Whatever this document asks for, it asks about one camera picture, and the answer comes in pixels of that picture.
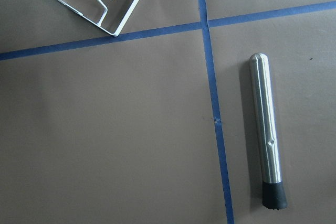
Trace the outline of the steel muddler black tip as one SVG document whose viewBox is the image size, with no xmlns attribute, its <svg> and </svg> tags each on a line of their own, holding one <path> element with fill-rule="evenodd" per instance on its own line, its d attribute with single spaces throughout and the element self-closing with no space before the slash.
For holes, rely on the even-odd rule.
<svg viewBox="0 0 336 224">
<path fill-rule="evenodd" d="M 253 54 L 249 65 L 263 180 L 262 204 L 268 209 L 285 209 L 287 199 L 282 181 L 268 57 L 262 53 Z"/>
</svg>

